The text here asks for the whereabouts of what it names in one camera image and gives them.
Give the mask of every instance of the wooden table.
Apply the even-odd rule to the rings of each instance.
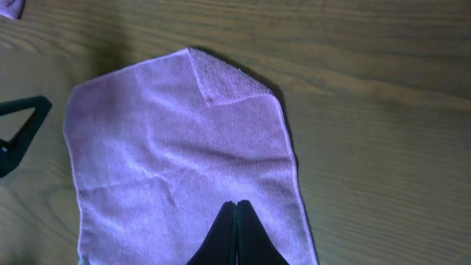
[[[186,46],[283,92],[321,265],[471,264],[467,0],[27,0],[0,18],[0,101],[54,107],[0,180],[0,264],[77,262],[73,86]]]

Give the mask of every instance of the purple fabric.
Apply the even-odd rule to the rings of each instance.
[[[290,264],[316,264],[282,110],[197,49],[78,85],[64,124],[91,264],[185,264],[222,204],[248,199]]]
[[[0,0],[0,15],[19,19],[23,11],[24,0]]]

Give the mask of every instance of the wood grain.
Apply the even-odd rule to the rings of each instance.
[[[471,264],[467,0],[27,0],[0,18],[0,101],[54,107],[0,180],[0,264],[77,262],[72,87],[186,46],[283,92],[321,265]]]

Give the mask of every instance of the microfiber cloth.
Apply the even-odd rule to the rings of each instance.
[[[316,264],[280,103],[239,69],[183,49],[92,79],[64,135],[82,264],[185,264],[243,199],[290,264]]]
[[[24,0],[0,0],[0,15],[19,19],[23,11]]]

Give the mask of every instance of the black triangular object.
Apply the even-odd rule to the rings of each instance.
[[[51,102],[44,96],[0,103],[0,116],[29,108],[35,109],[10,141],[0,139],[0,178],[5,177],[20,164],[51,107]]]

